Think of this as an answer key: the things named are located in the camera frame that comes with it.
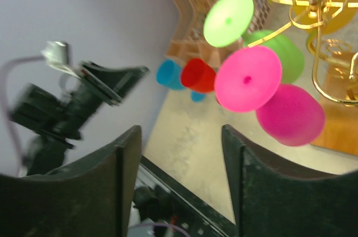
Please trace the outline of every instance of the blue cup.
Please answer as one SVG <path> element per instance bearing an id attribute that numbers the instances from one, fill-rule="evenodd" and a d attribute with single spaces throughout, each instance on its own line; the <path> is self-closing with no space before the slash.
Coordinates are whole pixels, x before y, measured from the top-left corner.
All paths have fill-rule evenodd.
<path id="1" fill-rule="evenodd" d="M 173 60 L 164 61 L 157 71 L 157 82 L 172 90 L 183 90 L 185 87 L 180 82 L 182 67 Z"/>
<path id="2" fill-rule="evenodd" d="M 191 96 L 190 97 L 191 97 L 191 100 L 193 100 L 193 102 L 199 103 L 199 102 L 201 102 L 201 101 L 203 101 L 205 99 L 206 94 L 191 91 Z"/>

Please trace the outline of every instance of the gray wall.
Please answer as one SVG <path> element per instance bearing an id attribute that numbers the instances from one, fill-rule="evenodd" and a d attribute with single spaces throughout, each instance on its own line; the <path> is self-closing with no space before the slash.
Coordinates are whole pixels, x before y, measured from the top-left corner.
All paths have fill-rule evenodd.
<path id="1" fill-rule="evenodd" d="M 69 161 L 105 145 L 134 124 L 142 125 L 147 139 L 166 94 L 155 82 L 155 71 L 178 19 L 172 0 L 0 0 L 0 5 L 0 64 L 39 54 L 47 40 L 65 40 L 72 44 L 74 63 L 146 65 L 152 71 L 122 106 L 99 110 L 83 130 L 84 141 L 69 152 Z M 10 102 L 28 82 L 58 96 L 59 76 L 43 63 L 21 65 L 8 80 Z M 25 146 L 33 134 L 18 130 Z M 3 122 L 0 139 L 0 172 L 14 174 L 15 154 Z"/>

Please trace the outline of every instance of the gold wire stand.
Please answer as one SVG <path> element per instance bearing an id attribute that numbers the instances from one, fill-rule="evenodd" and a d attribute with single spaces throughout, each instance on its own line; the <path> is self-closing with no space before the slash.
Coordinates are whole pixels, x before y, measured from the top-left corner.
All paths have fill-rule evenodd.
<path id="1" fill-rule="evenodd" d="M 300 0 L 268 0 L 274 3 L 285 4 L 289 5 L 289 18 L 290 22 L 286 25 L 282 26 L 275 32 L 259 39 L 253 43 L 248 44 L 249 48 L 259 45 L 267 40 L 272 39 L 273 37 L 277 36 L 278 34 L 282 33 L 286 29 L 291 26 L 298 27 L 299 29 L 303 30 L 311 30 L 314 29 L 312 33 L 309 34 L 306 46 L 307 49 L 314 55 L 314 63 L 312 69 L 312 82 L 318 92 L 323 95 L 325 98 L 341 103 L 344 105 L 358 105 L 357 96 L 354 95 L 353 90 L 358 88 L 357 81 L 357 70 L 356 68 L 358 64 L 358 53 L 354 54 L 351 59 L 351 63 L 346 60 L 342 60 L 337 58 L 338 55 L 347 54 L 351 50 L 351 46 L 344 41 L 341 40 L 322 40 L 322 30 L 324 27 L 332 20 L 333 18 L 337 17 L 345 8 L 356 8 L 358 10 L 358 3 L 348 3 L 348 0 L 344 2 L 332 2 L 331 0 L 307 0 L 307 1 L 300 1 Z M 301 14 L 293 17 L 293 6 L 302 6 L 306 7 L 305 11 Z M 329 8 L 337 8 L 337 10 L 333 14 L 327 14 L 327 9 Z M 298 21 L 305 15 L 309 15 L 310 18 L 315 18 L 317 21 L 311 25 L 304 25 L 299 23 Z M 327 44 L 326 50 L 335 56 L 329 56 L 321 52 L 321 48 L 323 44 Z M 352 85 L 347 87 L 347 97 L 346 98 L 336 98 L 327 94 L 321 84 L 318 81 L 318 64 L 319 60 L 322 59 L 330 64 L 334 64 L 338 67 L 344 68 L 348 70 L 349 80 L 352 81 Z"/>

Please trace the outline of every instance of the purple cable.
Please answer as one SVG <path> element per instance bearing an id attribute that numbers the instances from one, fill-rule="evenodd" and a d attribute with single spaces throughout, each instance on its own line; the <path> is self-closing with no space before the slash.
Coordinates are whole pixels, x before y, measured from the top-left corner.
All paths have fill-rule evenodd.
<path id="1" fill-rule="evenodd" d="M 15 125 L 11 122 L 11 117 L 8 110 L 8 98 L 7 98 L 7 79 L 9 72 L 16 67 L 19 64 L 29 63 L 29 62 L 36 62 L 44 60 L 42 56 L 36 56 L 36 57 L 28 57 L 28 58 L 17 58 L 10 60 L 6 62 L 1 68 L 0 68 L 0 83 L 2 84 L 0 87 L 0 105 L 2 114 L 5 120 L 5 126 L 7 127 L 8 133 L 10 134 L 10 138 L 12 140 L 13 147 L 15 149 L 16 157 L 17 157 L 17 169 L 16 169 L 16 176 L 18 177 L 22 162 L 23 162 L 23 155 L 22 155 L 22 149 L 21 149 L 21 141 L 20 137 L 18 135 L 18 132 L 15 128 Z"/>
<path id="2" fill-rule="evenodd" d="M 191 237 L 186 231 L 184 231 L 181 227 L 172 224 L 166 223 L 148 223 L 148 224 L 138 224 L 132 227 L 129 227 L 128 230 L 137 229 L 139 227 L 167 227 L 169 229 L 177 230 L 184 234 L 185 237 Z"/>

